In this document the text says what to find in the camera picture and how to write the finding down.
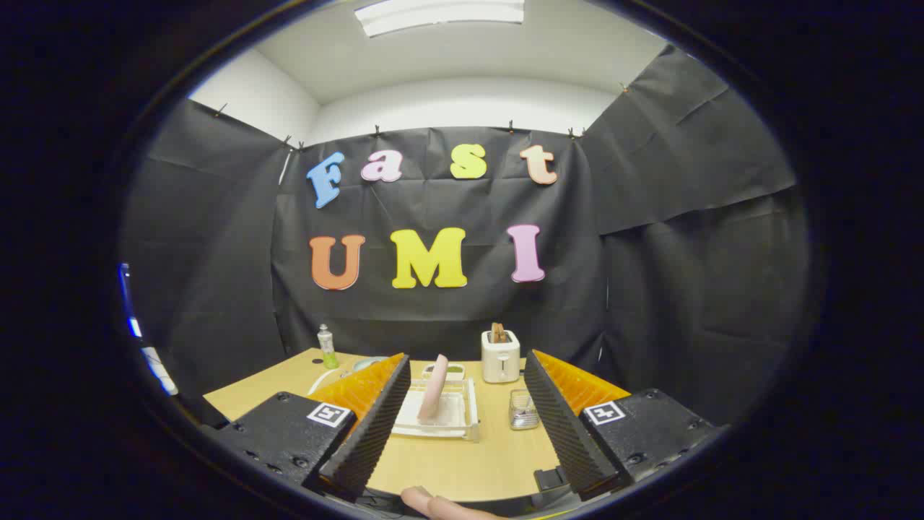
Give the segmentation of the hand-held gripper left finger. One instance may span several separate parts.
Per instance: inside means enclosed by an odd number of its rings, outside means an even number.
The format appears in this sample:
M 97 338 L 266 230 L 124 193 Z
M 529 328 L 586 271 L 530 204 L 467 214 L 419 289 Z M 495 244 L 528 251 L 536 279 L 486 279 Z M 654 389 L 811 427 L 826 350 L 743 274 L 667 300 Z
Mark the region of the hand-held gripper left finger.
M 397 353 L 307 397 L 280 391 L 217 429 L 222 447 L 254 470 L 355 501 L 379 463 L 409 391 Z

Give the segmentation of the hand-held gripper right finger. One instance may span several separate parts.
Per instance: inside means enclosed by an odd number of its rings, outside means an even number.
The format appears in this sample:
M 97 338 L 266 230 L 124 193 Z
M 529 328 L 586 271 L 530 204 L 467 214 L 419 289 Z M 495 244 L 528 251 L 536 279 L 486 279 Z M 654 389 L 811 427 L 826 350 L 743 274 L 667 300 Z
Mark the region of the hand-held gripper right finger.
M 660 389 L 629 393 L 538 350 L 527 355 L 524 381 L 565 479 L 584 501 L 655 475 L 723 431 Z

